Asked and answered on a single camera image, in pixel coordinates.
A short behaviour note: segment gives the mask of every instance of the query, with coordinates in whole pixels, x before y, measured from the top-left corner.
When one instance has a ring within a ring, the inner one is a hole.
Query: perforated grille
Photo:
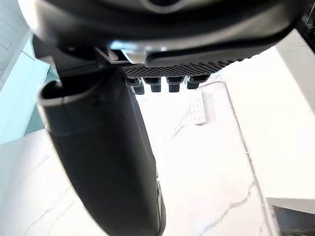
[[[217,63],[198,63],[198,64],[179,64],[166,67],[150,67],[144,65],[136,65],[125,67],[124,72],[130,79],[141,77],[159,77],[159,76],[185,76],[185,75],[206,75],[215,73],[222,68],[230,65],[234,61],[218,61]]]

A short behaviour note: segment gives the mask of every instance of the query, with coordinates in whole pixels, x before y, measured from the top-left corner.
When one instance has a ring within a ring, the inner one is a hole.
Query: marble vein
[[[71,189],[71,187],[67,188],[67,189],[63,192],[62,197],[63,197],[70,189]],[[28,226],[28,228],[25,230],[24,235],[28,235],[28,233],[29,233],[29,231],[31,230],[31,228],[32,228],[35,224],[37,224],[39,221],[41,221],[47,213],[51,212],[51,211],[55,208],[55,206],[56,206],[58,203],[59,203],[59,201],[57,201],[52,207],[50,207],[50,208],[48,208],[47,210],[45,210],[45,212],[44,212],[43,214],[41,214],[41,216],[40,216],[38,219],[34,220],[34,221],[30,224],[30,226]]]
[[[19,182],[19,185],[22,185],[22,183],[33,173],[35,172],[46,160],[49,159],[49,155],[46,156],[37,166],[35,166],[31,171],[29,171],[27,174],[25,174],[22,179]]]
[[[201,232],[201,234],[199,236],[203,236],[206,232],[208,232],[209,230],[211,230],[213,227],[215,227],[217,224],[219,224],[220,222],[222,222],[224,220],[224,218],[227,216],[227,214],[229,213],[230,210],[240,207],[243,204],[245,204],[249,197],[251,196],[251,190],[252,188],[255,186],[255,181],[252,182],[252,184],[250,185],[250,187],[248,188],[247,191],[247,195],[239,202],[234,202],[234,203],[230,203],[229,207],[220,215],[220,217],[213,221],[212,223],[208,224]]]
[[[53,225],[60,220],[62,216],[74,205],[75,201],[71,202],[60,214],[57,215],[55,220],[51,223],[49,230],[48,230],[48,236],[50,235],[51,229],[53,228]]]

